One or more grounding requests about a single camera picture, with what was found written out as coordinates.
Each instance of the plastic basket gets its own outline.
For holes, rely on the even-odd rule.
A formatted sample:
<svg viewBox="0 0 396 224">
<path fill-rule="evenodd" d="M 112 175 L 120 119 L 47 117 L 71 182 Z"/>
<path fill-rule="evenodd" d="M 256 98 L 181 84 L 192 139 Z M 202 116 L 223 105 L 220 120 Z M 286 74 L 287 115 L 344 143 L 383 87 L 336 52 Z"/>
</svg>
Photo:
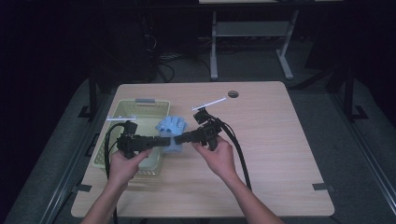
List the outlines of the plastic basket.
<svg viewBox="0 0 396 224">
<path fill-rule="evenodd" d="M 148 99 L 128 99 L 122 100 L 117 105 L 113 117 L 131 117 L 135 116 L 136 119 L 132 122 L 137 124 L 135 134 L 142 136 L 159 136 L 160 134 L 155 129 L 155 126 L 169 114 L 170 102 L 164 100 L 148 100 Z M 124 121 L 111 121 L 108 129 L 116 123 Z M 115 128 L 110 135 L 109 147 L 117 141 L 120 134 L 123 132 L 121 127 Z M 93 155 L 94 159 L 92 165 L 100 168 L 103 171 L 105 168 L 105 138 L 99 143 L 100 147 Z M 111 149 L 111 153 L 115 152 L 117 144 Z M 139 171 L 134 178 L 153 178 L 158 176 L 161 171 L 161 163 L 163 156 L 163 148 L 155 147 L 152 149 L 148 158 L 139 163 Z"/>
</svg>

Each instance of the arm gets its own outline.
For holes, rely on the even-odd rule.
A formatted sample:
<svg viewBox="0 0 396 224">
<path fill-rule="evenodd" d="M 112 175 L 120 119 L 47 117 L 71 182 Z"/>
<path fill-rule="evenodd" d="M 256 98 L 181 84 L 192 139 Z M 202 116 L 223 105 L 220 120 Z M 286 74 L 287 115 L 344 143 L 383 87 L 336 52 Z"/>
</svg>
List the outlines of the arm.
<svg viewBox="0 0 396 224">
<path fill-rule="evenodd" d="M 247 222 L 283 223 L 239 178 L 233 161 L 233 147 L 221 137 L 218 137 L 218 142 L 218 147 L 214 151 L 207 150 L 198 143 L 192 143 L 192 146 L 204 157 L 213 173 L 230 189 Z"/>
<path fill-rule="evenodd" d="M 108 223 L 116 209 L 128 181 L 138 171 L 138 164 L 149 156 L 150 150 L 142 151 L 132 159 L 126 159 L 120 151 L 111 156 L 110 175 L 107 184 L 81 223 Z"/>
</svg>

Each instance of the left hand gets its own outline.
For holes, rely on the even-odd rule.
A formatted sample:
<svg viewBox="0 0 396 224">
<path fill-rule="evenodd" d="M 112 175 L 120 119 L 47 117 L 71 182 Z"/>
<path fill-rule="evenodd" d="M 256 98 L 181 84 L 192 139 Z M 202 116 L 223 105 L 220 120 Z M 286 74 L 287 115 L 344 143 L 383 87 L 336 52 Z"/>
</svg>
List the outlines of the left hand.
<svg viewBox="0 0 396 224">
<path fill-rule="evenodd" d="M 128 182 L 134 177 L 139 170 L 139 163 L 149 156 L 151 149 L 140 152 L 131 159 L 122 155 L 121 151 L 116 151 L 111 156 L 110 176 L 107 184 L 113 187 L 126 189 Z"/>
</svg>

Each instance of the blue object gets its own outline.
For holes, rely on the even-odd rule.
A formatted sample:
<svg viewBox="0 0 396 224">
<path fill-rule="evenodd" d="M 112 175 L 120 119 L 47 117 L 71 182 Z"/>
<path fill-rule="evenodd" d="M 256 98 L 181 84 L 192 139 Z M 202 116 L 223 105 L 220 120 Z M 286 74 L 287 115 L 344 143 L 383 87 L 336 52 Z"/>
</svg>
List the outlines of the blue object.
<svg viewBox="0 0 396 224">
<path fill-rule="evenodd" d="M 187 126 L 186 121 L 178 116 L 166 116 L 155 126 L 155 129 L 160 132 L 160 137 L 171 137 L 171 145 L 164 147 L 163 152 L 181 152 L 182 145 L 176 145 L 173 137 L 183 134 Z"/>
</svg>

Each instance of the wooden table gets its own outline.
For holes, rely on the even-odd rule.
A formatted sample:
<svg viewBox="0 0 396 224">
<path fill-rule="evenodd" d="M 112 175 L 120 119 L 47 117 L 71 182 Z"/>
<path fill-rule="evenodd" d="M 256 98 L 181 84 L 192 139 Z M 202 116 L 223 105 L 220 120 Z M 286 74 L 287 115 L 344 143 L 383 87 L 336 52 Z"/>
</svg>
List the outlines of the wooden table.
<svg viewBox="0 0 396 224">
<path fill-rule="evenodd" d="M 230 98 L 229 91 L 239 97 Z M 330 216 L 334 212 L 327 190 L 314 190 L 323 183 L 293 105 L 281 82 L 209 82 L 134 84 L 119 87 L 108 112 L 128 98 L 153 98 L 171 102 L 170 115 L 183 117 L 198 128 L 192 106 L 227 96 L 207 111 L 228 123 L 245 155 L 253 192 L 278 216 Z M 98 143 L 102 142 L 108 122 Z M 235 151 L 237 173 L 244 179 Z M 82 180 L 92 186 L 80 191 L 72 214 L 84 217 L 106 184 L 106 174 L 89 165 Z M 227 187 L 207 167 L 191 144 L 183 151 L 163 155 L 161 178 L 133 179 L 118 203 L 120 217 L 241 217 L 243 214 Z"/>
</svg>

